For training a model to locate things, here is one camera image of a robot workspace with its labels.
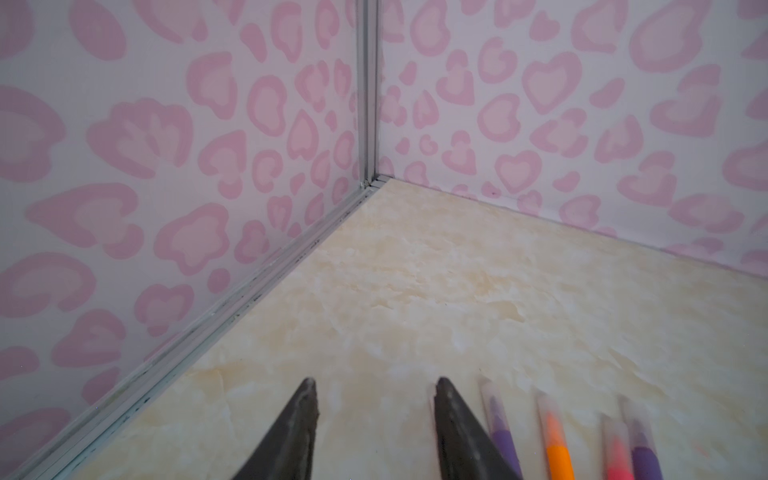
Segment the marble floor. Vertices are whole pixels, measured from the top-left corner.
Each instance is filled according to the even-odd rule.
[[[526,480],[536,388],[576,478],[602,478],[619,393],[667,480],[768,472],[767,281],[391,180],[72,478],[228,479],[314,376],[313,479],[437,479],[427,385],[482,419],[480,374]]]

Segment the marker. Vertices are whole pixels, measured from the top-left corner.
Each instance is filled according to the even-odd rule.
[[[480,379],[480,394],[482,395],[482,404],[485,407],[485,420],[488,422],[488,431],[491,433],[491,440],[496,445],[498,452],[502,454],[512,470],[523,478],[520,470],[520,460],[515,451],[515,444],[512,441],[512,434],[509,432],[507,415],[504,413],[504,403],[498,394],[496,385],[485,377]]]
[[[635,480],[664,480],[645,408],[639,403],[622,398],[621,414],[629,430]]]
[[[538,396],[538,414],[541,418],[541,434],[547,449],[549,475],[552,480],[574,480],[571,454],[565,444],[565,432],[560,419],[558,404],[546,393]]]
[[[603,418],[606,480],[634,480],[629,453],[627,426],[609,417]]]

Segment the wall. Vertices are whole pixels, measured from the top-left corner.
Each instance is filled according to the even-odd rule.
[[[768,276],[764,0],[382,0],[381,173]]]
[[[0,477],[357,188],[345,0],[0,2]]]

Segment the pink heart shape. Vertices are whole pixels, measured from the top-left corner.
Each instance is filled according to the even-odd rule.
[[[694,194],[672,204],[667,214],[691,228],[703,228],[709,233],[731,233],[741,227],[744,214],[736,211],[722,195]]]
[[[33,94],[0,85],[0,122],[4,131],[0,140],[0,177],[31,182],[47,175],[51,170],[49,151],[66,134],[58,114]]]
[[[701,50],[699,28],[711,5],[711,0],[673,0],[646,18],[629,41],[634,64],[666,73],[692,61]]]
[[[580,108],[569,108],[557,120],[550,120],[531,134],[531,143],[549,153],[575,158],[587,148],[588,139],[580,132],[587,121],[587,113]]]
[[[717,93],[720,66],[704,65],[688,72],[677,87],[678,99],[666,100],[650,110],[650,123],[671,134],[711,137],[723,103]]]
[[[438,120],[440,120],[440,112],[438,111],[435,99],[432,98],[427,90],[424,90],[413,103],[413,126],[421,130],[424,127],[436,124]]]
[[[542,10],[533,18],[528,36],[534,41],[550,41],[557,37],[558,33],[560,33],[560,22],[551,20],[547,12]]]
[[[419,150],[421,150],[424,155],[432,156],[437,153],[437,142],[433,141],[429,135],[422,135],[422,137],[419,138]]]
[[[301,5],[281,2],[272,10],[270,21],[272,43],[285,54],[290,63],[296,63],[301,55],[302,26]]]
[[[627,160],[642,149],[643,131],[634,115],[628,115],[603,132],[594,150],[594,159],[602,164],[617,159]]]
[[[251,177],[253,185],[262,194],[268,194],[275,187],[272,180],[283,172],[283,157],[277,150],[262,150],[253,157]]]
[[[103,245],[119,260],[130,258],[144,244],[144,231],[123,220],[138,207],[138,195],[123,184],[90,184],[40,200],[25,217],[76,247]]]
[[[287,100],[288,91],[283,82],[274,75],[265,75],[250,88],[246,103],[248,118],[264,134],[279,137],[286,129],[283,109]]]
[[[180,322],[189,313],[194,290],[189,285],[167,288],[159,283],[145,289],[134,304],[134,315],[147,326],[150,336],[160,336],[171,324]]]
[[[560,207],[560,220],[572,227],[590,230],[598,224],[598,208],[600,197],[597,195],[581,195],[565,202]]]
[[[81,368],[120,359],[125,326],[107,310],[91,310],[75,321],[51,351],[56,366]]]
[[[317,153],[319,136],[315,121],[302,108],[296,114],[296,120],[288,132],[287,150],[288,156],[296,160],[303,157],[304,160],[312,160]]]
[[[445,0],[427,0],[411,22],[411,40],[420,54],[435,57],[445,51],[451,32],[445,26],[448,4]]]
[[[518,210],[526,215],[532,215],[538,217],[538,213],[541,210],[541,194],[536,190],[531,190],[526,194],[518,197]]]
[[[320,152],[312,162],[310,180],[320,188],[325,188],[331,177],[331,151]]]
[[[80,260],[63,253],[35,253],[0,273],[0,315],[32,316],[52,303],[69,312],[95,290],[96,277]]]
[[[639,204],[669,207],[677,187],[677,177],[670,173],[673,165],[671,152],[654,152],[640,163],[642,175],[623,177],[616,188],[620,194]]]
[[[305,225],[309,226],[320,220],[323,217],[324,208],[323,193],[320,192],[306,205],[306,211],[304,212]]]
[[[315,35],[323,50],[328,50],[333,37],[339,34],[339,13],[330,0],[320,0],[315,9]]]
[[[351,131],[342,133],[333,146],[333,162],[339,168],[346,170],[352,165],[352,149],[355,145],[355,135]]]
[[[478,113],[480,133],[501,143],[513,140],[520,131],[519,105],[520,98],[515,94],[501,94],[491,99]]]
[[[270,225],[281,232],[286,231],[290,221],[293,201],[285,195],[284,197],[271,197],[266,201],[266,216],[270,219]]]
[[[93,152],[112,167],[136,178],[153,178],[162,164],[183,165],[192,147],[192,117],[180,105],[152,98],[112,107],[107,120],[88,128]]]
[[[501,83],[515,73],[518,56],[512,50],[504,49],[501,37],[490,38],[480,48],[478,74],[487,84]]]
[[[382,0],[381,18],[382,40],[403,43],[406,39],[402,34],[406,17],[402,13],[400,0]]]
[[[564,194],[569,194],[576,188],[579,180],[581,180],[581,175],[577,171],[570,171],[564,177],[552,182],[552,187]]]
[[[448,76],[438,79],[435,87],[440,98],[457,105],[475,104],[475,81],[472,73],[467,69],[468,65],[469,60],[465,51],[451,52],[445,63]]]
[[[392,160],[390,160],[389,157],[381,157],[376,167],[381,175],[387,175],[388,177],[395,176],[395,166],[392,165]]]
[[[232,54],[219,51],[195,58],[187,69],[187,91],[193,102],[209,107],[218,118],[232,118],[237,106]]]
[[[154,239],[154,255],[176,262],[183,275],[199,273],[205,265],[230,249],[226,207],[205,204],[160,228]]]
[[[495,169],[507,191],[512,195],[519,194],[541,174],[541,157],[530,150],[522,151],[515,157],[500,155],[496,159]]]
[[[453,150],[443,152],[442,163],[455,172],[476,175],[475,152],[469,147],[469,133],[460,130],[451,136]]]
[[[211,176],[220,175],[219,193],[224,198],[238,198],[243,191],[240,174],[245,171],[248,161],[245,143],[245,130],[235,130],[214,138],[197,158],[201,172]]]
[[[64,409],[45,408],[25,413],[0,425],[0,445],[9,445],[4,448],[0,475],[13,473],[53,440],[69,423],[70,418],[69,412]]]
[[[401,138],[397,145],[395,145],[395,151],[401,155],[407,154],[410,148],[411,142],[405,137]]]
[[[208,37],[208,27],[198,0],[134,0],[133,4],[147,27],[166,40],[184,43],[188,38],[203,41]]]
[[[318,61],[317,66],[307,65],[302,68],[293,81],[301,98],[318,112],[326,107],[326,87],[329,83],[328,64],[323,60]]]
[[[614,53],[627,24],[628,0],[597,0],[574,17],[571,41],[578,50]]]
[[[523,90],[539,114],[545,115],[564,102],[581,80],[581,61],[575,53],[555,55],[549,63],[532,62],[523,71]]]
[[[125,56],[125,33],[120,22],[95,0],[75,0],[69,8],[69,25],[85,51],[99,60]]]
[[[266,208],[267,208],[268,215],[270,211],[272,212],[273,218],[282,214],[280,212],[275,211],[276,210],[275,203],[273,203],[271,207],[272,209],[270,210],[270,204],[269,202],[267,202]],[[290,205],[288,206],[288,215],[287,217],[284,218],[285,224],[288,224],[289,219],[290,219]],[[266,238],[266,227],[264,226],[264,224],[259,222],[258,220],[251,220],[246,222],[245,225],[243,225],[243,236],[240,238],[240,241],[237,242],[237,245],[235,246],[235,250],[234,250],[235,260],[243,264],[253,263],[269,250],[270,250],[270,241],[268,238]]]
[[[738,187],[768,191],[768,141],[731,152],[723,164],[723,177]]]
[[[421,185],[422,187],[429,186],[429,180],[427,179],[427,166],[422,161],[415,161],[406,167],[403,172],[403,177],[406,182],[411,184]]]
[[[507,28],[514,20],[529,16],[535,5],[536,0],[496,0],[493,5],[493,25]]]
[[[400,89],[396,86],[387,88],[379,109],[379,119],[384,123],[393,123],[401,127],[408,119],[408,112],[400,106]]]

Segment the clear marker cap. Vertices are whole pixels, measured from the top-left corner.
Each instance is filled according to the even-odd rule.
[[[621,414],[624,417],[624,423],[627,424],[629,431],[630,449],[645,447],[656,452],[654,437],[650,433],[650,418],[648,411],[639,403],[633,402],[626,397],[621,398],[619,402]]]

